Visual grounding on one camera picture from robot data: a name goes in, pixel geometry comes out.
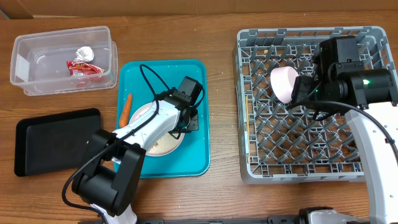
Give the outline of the pink bowl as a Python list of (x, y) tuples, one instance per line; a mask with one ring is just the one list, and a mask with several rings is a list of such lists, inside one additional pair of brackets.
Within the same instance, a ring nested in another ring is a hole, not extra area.
[(292, 99), (292, 92), (295, 79), (298, 77), (297, 71), (293, 67), (274, 68), (271, 71), (271, 87), (276, 98), (282, 103), (289, 103)]

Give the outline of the white round plate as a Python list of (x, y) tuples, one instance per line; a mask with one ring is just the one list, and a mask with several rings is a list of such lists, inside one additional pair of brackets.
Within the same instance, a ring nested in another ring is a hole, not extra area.
[[(131, 116), (129, 124), (142, 116), (151, 107), (151, 105), (152, 103), (147, 103), (136, 110)], [(184, 133), (182, 133), (178, 139), (174, 138), (174, 133), (166, 133), (160, 139), (158, 139), (150, 149), (147, 150), (146, 155), (152, 157), (165, 156), (178, 148), (184, 137)]]

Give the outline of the teal serving tray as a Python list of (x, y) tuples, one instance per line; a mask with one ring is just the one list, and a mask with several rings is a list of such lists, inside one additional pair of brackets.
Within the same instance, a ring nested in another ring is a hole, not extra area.
[[(156, 93), (166, 90), (155, 74), (158, 73), (169, 87), (178, 88), (184, 77), (197, 80), (207, 88), (204, 64), (195, 59), (152, 60), (128, 62), (119, 73), (117, 116), (120, 118), (126, 98), (132, 95), (130, 116), (145, 104), (151, 104), (154, 96), (144, 81), (139, 66), (145, 64), (154, 71), (143, 71)], [(181, 135), (180, 145), (164, 156), (149, 156), (144, 160), (141, 178), (188, 177), (204, 174), (210, 166), (210, 124), (208, 97), (202, 99), (198, 110), (198, 130)]]

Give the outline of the orange carrot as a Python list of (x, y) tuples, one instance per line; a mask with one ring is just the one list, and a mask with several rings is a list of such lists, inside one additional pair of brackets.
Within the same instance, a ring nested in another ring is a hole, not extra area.
[(132, 106), (132, 93), (128, 94), (126, 103), (119, 117), (119, 127), (123, 128), (129, 124), (129, 115)]

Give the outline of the foil ball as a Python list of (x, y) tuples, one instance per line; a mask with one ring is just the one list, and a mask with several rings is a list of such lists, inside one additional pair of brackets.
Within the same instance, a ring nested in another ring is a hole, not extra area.
[(89, 46), (80, 47), (75, 54), (76, 58), (74, 61), (76, 63), (91, 62), (95, 57), (94, 51)]

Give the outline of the red snack wrapper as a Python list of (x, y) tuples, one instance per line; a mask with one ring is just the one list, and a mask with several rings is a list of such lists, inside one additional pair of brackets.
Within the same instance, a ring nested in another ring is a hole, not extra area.
[(71, 76), (92, 75), (104, 72), (102, 68), (86, 62), (77, 63), (75, 61), (67, 61), (67, 67)]

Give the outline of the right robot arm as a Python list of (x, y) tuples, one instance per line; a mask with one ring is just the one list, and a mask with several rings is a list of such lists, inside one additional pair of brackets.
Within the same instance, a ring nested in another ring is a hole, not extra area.
[(315, 110), (313, 120), (345, 117), (369, 192), (369, 222), (397, 223), (397, 84), (386, 68), (368, 70), (356, 37), (333, 37), (313, 56), (317, 80), (297, 77), (290, 108)]

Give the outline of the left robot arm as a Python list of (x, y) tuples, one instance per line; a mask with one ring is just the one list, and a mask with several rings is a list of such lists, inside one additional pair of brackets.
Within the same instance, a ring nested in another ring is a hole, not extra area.
[(97, 213), (103, 223), (137, 223), (131, 202), (147, 150), (165, 134), (180, 139), (196, 131), (197, 107), (204, 96), (203, 85), (185, 77), (178, 88), (155, 93), (151, 107), (131, 124), (113, 132), (97, 130), (80, 168), (63, 186), (63, 202)]

